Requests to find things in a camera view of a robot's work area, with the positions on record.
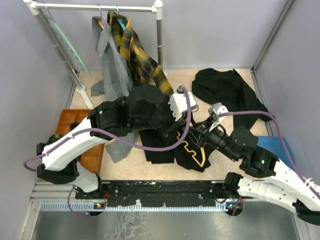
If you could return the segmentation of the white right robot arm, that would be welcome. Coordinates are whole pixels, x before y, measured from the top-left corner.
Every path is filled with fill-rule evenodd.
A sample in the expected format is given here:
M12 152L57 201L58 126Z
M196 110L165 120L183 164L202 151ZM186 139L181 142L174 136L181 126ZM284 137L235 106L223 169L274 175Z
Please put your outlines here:
M320 188L298 174L277 155L258 145L259 138L243 126L230 135L217 124L207 121L190 127L191 140L199 147L210 146L233 162L252 180L235 172L226 175L223 192L257 198L295 213L301 220L320 224Z

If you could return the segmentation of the yellow hanger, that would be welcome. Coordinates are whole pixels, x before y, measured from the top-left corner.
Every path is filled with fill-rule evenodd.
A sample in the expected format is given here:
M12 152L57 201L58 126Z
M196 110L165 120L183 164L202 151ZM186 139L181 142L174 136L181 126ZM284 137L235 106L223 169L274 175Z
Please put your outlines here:
M205 148L199 148L188 136L174 149L174 155L176 163L187 170L203 172L210 165Z

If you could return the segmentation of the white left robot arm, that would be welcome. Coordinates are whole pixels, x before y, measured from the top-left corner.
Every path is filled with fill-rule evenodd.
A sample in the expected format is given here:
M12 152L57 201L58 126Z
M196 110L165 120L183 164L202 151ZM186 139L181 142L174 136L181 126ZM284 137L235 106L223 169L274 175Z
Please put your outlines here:
M167 134L190 120L196 108L195 98L184 86L171 96L150 84L135 87L128 96L101 103L73 130L44 146L37 177L55 185L73 184L97 199L104 186L98 174L80 164L79 156L110 140L133 147L124 138L135 131L155 129Z

